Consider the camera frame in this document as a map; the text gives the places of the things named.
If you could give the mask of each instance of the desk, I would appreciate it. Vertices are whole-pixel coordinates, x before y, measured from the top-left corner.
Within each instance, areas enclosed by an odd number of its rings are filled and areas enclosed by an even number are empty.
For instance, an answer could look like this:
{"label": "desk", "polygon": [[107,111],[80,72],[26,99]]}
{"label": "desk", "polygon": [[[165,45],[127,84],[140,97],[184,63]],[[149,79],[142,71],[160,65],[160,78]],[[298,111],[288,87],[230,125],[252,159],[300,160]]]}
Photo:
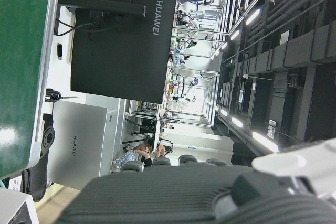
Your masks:
{"label": "desk", "polygon": [[0,0],[0,178],[40,156],[57,0]]}

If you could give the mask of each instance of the electronic device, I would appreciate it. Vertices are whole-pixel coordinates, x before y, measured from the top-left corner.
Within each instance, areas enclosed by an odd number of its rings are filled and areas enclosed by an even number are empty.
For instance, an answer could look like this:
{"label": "electronic device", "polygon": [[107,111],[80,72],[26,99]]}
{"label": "electronic device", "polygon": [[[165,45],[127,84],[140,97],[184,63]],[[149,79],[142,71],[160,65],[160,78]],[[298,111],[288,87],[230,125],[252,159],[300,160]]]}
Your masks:
{"label": "electronic device", "polygon": [[0,188],[0,199],[0,223],[39,224],[31,195]]}
{"label": "electronic device", "polygon": [[176,0],[111,1],[145,17],[77,8],[76,25],[92,25],[75,30],[71,90],[162,103]]}
{"label": "electronic device", "polygon": [[107,109],[58,101],[53,116],[47,180],[81,190],[91,179],[109,174],[114,137],[104,135]]}

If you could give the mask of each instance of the floor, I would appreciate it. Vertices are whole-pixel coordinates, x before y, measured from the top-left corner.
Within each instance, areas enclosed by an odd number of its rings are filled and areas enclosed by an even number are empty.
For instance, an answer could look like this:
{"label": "floor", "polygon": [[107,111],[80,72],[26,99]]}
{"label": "floor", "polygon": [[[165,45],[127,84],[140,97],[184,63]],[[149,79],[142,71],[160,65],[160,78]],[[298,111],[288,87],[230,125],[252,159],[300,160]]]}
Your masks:
{"label": "floor", "polygon": [[79,194],[79,190],[64,187],[45,203],[38,211],[37,217],[40,224],[54,223],[62,210]]}

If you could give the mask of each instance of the gray office chair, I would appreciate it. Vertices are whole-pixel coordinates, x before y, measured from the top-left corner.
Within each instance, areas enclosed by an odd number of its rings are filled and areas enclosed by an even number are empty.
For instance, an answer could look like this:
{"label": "gray office chair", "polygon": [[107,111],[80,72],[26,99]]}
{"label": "gray office chair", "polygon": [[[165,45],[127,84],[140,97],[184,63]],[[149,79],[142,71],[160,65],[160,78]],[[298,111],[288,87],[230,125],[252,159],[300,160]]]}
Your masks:
{"label": "gray office chair", "polygon": [[134,172],[143,172],[143,166],[139,161],[129,161],[121,167],[120,171],[131,170]]}
{"label": "gray office chair", "polygon": [[218,165],[218,166],[227,165],[227,163],[225,163],[224,161],[221,161],[221,160],[216,159],[216,158],[209,158],[206,162],[209,163],[209,164],[214,164],[214,165]]}
{"label": "gray office chair", "polygon": [[154,165],[171,165],[169,158],[166,157],[156,157],[153,160],[153,166]]}
{"label": "gray office chair", "polygon": [[182,165],[189,162],[198,162],[193,155],[182,155],[178,159],[178,164]]}

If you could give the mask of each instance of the cable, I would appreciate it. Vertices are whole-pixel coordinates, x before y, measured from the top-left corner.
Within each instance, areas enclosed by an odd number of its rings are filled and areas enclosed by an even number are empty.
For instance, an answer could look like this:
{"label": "cable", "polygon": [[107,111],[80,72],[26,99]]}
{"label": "cable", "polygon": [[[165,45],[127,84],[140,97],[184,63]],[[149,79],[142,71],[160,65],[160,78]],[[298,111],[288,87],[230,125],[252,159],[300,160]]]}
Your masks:
{"label": "cable", "polygon": [[60,21],[58,18],[56,18],[56,21],[60,22],[61,24],[65,25],[65,26],[67,26],[67,27],[70,27],[71,29],[68,30],[68,31],[66,31],[66,32],[64,32],[64,33],[62,33],[62,34],[58,34],[58,33],[56,33],[56,32],[54,31],[54,35],[60,37],[60,36],[63,36],[63,35],[65,35],[65,34],[68,34],[68,33],[72,32],[72,31],[74,31],[74,30],[85,31],[85,32],[87,32],[87,33],[100,33],[100,32],[102,32],[102,31],[108,31],[108,30],[110,30],[110,29],[112,29],[112,28],[115,28],[115,26],[117,26],[118,24],[120,24],[121,22],[123,22],[123,21],[125,20],[126,17],[127,17],[126,15],[123,16],[123,18],[122,18],[120,21],[118,21],[116,24],[114,24],[114,25],[112,25],[112,26],[110,26],[110,27],[108,27],[108,28],[101,29],[101,30],[86,30],[86,29],[80,29],[80,28],[83,27],[83,26],[93,25],[93,23],[86,23],[86,24],[82,24],[82,25],[79,25],[79,26],[77,26],[77,27],[74,27],[74,26],[70,26],[69,24],[66,24],[66,23]]}
{"label": "cable", "polygon": [[46,102],[57,102],[60,99],[62,99],[62,95],[60,92],[53,89],[47,89],[45,98]]}
{"label": "cable", "polygon": [[74,27],[74,26],[70,26],[70,25],[68,25],[68,24],[66,24],[66,23],[64,23],[64,22],[62,22],[62,21],[60,21],[58,18],[56,18],[56,21],[60,22],[61,24],[65,25],[65,26],[67,26],[67,27],[70,27],[71,29],[68,30],[68,31],[66,31],[66,32],[64,32],[64,33],[62,33],[62,34],[58,34],[58,33],[56,33],[56,31],[54,30],[54,35],[55,35],[55,36],[63,36],[63,35],[68,34],[68,33],[72,32],[72,31],[74,31],[74,30],[87,31],[87,30],[85,30],[85,29],[80,29],[80,28],[83,27],[83,26],[90,26],[90,25],[93,25],[93,23],[86,23],[86,24],[82,24],[82,25],[80,25],[80,26],[76,26],[76,27]]}
{"label": "cable", "polygon": [[31,173],[30,173],[29,169],[27,169],[26,171],[28,173],[28,179],[27,179],[27,187],[25,188],[25,191],[26,191],[27,194],[30,194],[31,193],[31,191],[30,191],[30,183],[32,182],[31,181]]}
{"label": "cable", "polygon": [[25,182],[25,171],[24,170],[21,172],[21,175],[22,175],[22,185],[23,185],[22,191],[23,193],[26,193],[26,182]]}
{"label": "cable", "polygon": [[6,186],[5,186],[5,184],[2,182],[2,180],[0,180],[0,187],[6,189]]}

